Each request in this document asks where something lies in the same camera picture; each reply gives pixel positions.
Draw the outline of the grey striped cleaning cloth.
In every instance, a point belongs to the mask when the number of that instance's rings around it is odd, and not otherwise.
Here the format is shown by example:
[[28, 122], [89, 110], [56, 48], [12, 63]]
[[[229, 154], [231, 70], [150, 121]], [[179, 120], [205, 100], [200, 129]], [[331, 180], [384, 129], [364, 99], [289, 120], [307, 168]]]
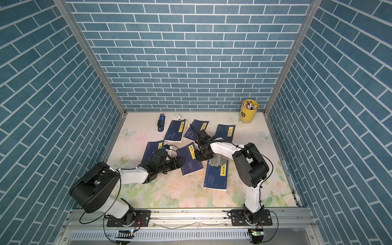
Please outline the grey striped cleaning cloth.
[[220, 167], [227, 164], [228, 159], [221, 154], [214, 154], [213, 158], [208, 160], [208, 164], [213, 167]]

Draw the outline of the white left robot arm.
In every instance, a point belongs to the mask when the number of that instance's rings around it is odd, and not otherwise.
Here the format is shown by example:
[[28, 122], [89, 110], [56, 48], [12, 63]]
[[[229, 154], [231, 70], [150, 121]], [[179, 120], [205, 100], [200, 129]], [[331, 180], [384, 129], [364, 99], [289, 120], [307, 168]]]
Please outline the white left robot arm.
[[119, 194], [114, 196], [112, 191], [125, 184], [150, 183], [159, 174], [177, 170], [184, 163], [184, 158], [171, 157], [164, 149], [153, 152], [149, 161], [136, 168], [115, 169], [105, 162], [99, 162], [71, 186], [69, 194], [86, 213], [102, 212], [122, 219], [128, 225], [133, 218], [134, 209]]

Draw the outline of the blue black stapler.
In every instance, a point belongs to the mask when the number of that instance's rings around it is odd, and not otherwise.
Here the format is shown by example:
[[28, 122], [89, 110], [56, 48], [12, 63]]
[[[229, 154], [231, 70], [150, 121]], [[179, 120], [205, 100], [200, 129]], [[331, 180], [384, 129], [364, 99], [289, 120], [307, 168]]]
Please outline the blue black stapler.
[[157, 130], [158, 132], [163, 132], [165, 124], [165, 115], [163, 113], [160, 114], [158, 123], [157, 123]]

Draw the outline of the blue book Tang poems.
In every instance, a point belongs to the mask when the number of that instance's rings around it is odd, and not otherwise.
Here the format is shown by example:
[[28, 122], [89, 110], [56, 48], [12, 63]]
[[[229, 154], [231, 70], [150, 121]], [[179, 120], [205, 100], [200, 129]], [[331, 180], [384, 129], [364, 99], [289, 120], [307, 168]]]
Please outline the blue book Tang poems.
[[203, 169], [202, 162], [196, 159], [196, 149], [195, 144], [190, 143], [178, 150], [178, 156], [185, 160], [181, 167], [183, 176]]

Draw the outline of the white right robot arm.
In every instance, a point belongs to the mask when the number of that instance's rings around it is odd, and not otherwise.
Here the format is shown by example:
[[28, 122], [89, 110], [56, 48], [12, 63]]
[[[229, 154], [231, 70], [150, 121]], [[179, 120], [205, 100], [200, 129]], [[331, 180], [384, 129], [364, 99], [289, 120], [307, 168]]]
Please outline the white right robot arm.
[[247, 222], [255, 225], [261, 222], [264, 204], [261, 199], [261, 186], [270, 171], [263, 155], [253, 143], [239, 145], [217, 136], [209, 136], [205, 130], [196, 134], [196, 159], [212, 160], [219, 155], [224, 160], [233, 160], [237, 173], [246, 186], [244, 215]]

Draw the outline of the blue book Shijing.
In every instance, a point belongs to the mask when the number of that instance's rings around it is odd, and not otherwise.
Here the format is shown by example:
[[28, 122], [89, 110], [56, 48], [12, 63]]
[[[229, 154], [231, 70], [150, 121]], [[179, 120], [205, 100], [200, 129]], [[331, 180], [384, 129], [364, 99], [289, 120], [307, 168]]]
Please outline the blue book Shijing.
[[155, 167], [163, 165], [168, 156], [168, 153], [163, 148], [163, 146], [164, 140], [148, 142], [144, 156], [139, 166], [154, 170]]

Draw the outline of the blue book Yuewei notes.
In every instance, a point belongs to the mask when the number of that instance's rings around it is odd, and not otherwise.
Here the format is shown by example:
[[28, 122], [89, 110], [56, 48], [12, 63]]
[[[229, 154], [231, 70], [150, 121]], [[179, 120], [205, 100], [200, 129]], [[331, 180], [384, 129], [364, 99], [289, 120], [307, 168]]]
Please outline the blue book Yuewei notes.
[[[191, 125], [193, 126], [193, 128], [196, 130], [197, 133], [199, 133], [201, 130], [206, 130], [208, 128], [208, 124], [209, 121], [203, 121], [197, 119], [194, 119], [194, 121], [191, 123]], [[188, 128], [184, 137], [188, 140], [193, 140], [193, 141], [197, 139], [197, 135], [195, 131], [192, 129], [192, 127]]]

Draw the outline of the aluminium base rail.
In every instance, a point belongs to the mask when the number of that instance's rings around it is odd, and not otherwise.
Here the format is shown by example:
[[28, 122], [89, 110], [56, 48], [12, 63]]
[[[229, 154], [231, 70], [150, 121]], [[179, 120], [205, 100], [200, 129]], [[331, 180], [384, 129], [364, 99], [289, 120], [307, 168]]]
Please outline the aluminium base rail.
[[139, 218], [119, 227], [98, 214], [74, 209], [58, 245], [321, 245], [308, 208], [267, 208], [262, 220], [248, 223], [235, 208], [138, 209]]

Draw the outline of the yellow pen holder cup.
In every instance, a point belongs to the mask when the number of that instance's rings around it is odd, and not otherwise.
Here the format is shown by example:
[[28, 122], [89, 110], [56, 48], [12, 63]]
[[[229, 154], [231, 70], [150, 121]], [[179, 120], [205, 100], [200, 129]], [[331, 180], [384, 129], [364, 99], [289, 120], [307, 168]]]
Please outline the yellow pen holder cup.
[[245, 99], [242, 102], [241, 111], [239, 113], [239, 120], [242, 123], [251, 123], [259, 108], [259, 104], [255, 100]]

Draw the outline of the blue book Mengxi notes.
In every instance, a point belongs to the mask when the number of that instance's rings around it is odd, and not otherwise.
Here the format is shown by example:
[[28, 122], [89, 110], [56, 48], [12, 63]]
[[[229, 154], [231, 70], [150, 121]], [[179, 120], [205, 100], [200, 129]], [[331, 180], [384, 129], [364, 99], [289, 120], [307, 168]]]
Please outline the blue book Mengxi notes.
[[207, 163], [204, 187], [208, 189], [227, 190], [228, 161], [223, 166], [211, 166]]

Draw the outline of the blue book Zhuangzi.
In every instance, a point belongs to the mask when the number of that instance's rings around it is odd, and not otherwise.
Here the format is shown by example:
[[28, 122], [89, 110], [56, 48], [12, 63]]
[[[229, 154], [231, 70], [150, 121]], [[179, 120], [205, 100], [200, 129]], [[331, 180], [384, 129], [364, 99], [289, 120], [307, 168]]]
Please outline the blue book Zhuangzi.
[[220, 137], [226, 141], [232, 142], [234, 137], [234, 132], [235, 132], [235, 125], [218, 124], [215, 132], [215, 136], [217, 136], [218, 138]]

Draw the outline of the blue book Hanfeizi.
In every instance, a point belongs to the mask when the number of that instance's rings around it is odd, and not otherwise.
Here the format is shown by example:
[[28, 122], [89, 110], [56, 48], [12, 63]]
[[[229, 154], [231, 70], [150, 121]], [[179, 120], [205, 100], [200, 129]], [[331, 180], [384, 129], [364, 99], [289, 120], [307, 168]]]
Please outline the blue book Hanfeizi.
[[185, 119], [171, 121], [165, 134], [164, 140], [168, 142], [180, 143], [186, 129], [186, 124], [187, 121]]

